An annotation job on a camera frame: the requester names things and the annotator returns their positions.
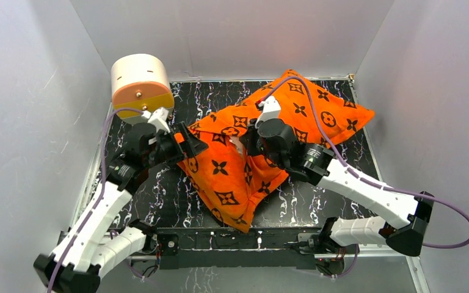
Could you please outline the white pillow insert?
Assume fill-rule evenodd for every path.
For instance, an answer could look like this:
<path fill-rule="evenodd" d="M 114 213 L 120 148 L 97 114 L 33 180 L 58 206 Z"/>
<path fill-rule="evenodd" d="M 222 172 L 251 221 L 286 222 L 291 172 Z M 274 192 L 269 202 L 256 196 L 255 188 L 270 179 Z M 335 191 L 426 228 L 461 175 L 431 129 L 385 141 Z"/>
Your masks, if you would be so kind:
<path fill-rule="evenodd" d="M 239 137 L 230 136 L 230 142 L 234 145 L 240 157 L 245 158 L 245 146 L 242 144 Z"/>

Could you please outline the orange patterned pillowcase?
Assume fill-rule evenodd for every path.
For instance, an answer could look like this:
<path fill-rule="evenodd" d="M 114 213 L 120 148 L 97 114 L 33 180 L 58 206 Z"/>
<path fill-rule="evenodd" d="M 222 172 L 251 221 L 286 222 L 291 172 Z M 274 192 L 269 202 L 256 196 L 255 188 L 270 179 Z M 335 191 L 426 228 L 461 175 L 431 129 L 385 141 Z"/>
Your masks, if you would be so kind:
<path fill-rule="evenodd" d="M 279 118 L 298 141 L 325 147 L 350 139 L 374 117 L 373 110 L 345 101 L 290 69 L 241 103 L 191 124 L 189 130 L 207 149 L 179 166 L 213 216 L 244 233 L 256 207 L 288 178 L 265 157 L 259 141 L 247 135 L 250 122 L 261 113 L 257 103 L 265 96 L 277 100 Z"/>

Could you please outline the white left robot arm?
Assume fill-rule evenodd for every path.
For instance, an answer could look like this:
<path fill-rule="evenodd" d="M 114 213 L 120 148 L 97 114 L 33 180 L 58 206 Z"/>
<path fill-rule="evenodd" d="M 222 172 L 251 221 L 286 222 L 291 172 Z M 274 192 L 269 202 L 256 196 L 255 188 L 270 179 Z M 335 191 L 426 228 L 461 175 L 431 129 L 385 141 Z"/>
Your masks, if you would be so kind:
<path fill-rule="evenodd" d="M 100 242 L 151 168 L 194 159 L 207 147 L 184 123 L 174 128 L 154 122 L 134 125 L 123 147 L 102 162 L 101 184 L 76 225 L 49 255 L 34 261 L 47 292 L 96 292 L 102 278 L 129 256 L 153 253 L 157 229 L 142 220 L 132 221 L 104 246 Z"/>

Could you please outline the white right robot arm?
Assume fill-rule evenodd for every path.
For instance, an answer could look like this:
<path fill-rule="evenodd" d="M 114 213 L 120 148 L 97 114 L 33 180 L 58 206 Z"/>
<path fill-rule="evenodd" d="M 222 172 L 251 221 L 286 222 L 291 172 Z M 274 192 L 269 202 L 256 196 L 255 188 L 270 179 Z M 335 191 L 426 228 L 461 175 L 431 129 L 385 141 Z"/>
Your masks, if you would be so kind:
<path fill-rule="evenodd" d="M 419 256 L 430 222 L 432 195 L 405 195 L 365 173 L 344 166 L 333 150 L 299 141 L 279 118 L 251 119 L 241 138 L 249 155 L 262 154 L 293 180 L 336 192 L 375 213 L 374 217 L 326 220 L 321 248 L 334 253 L 353 244 L 387 245 L 406 256 Z"/>

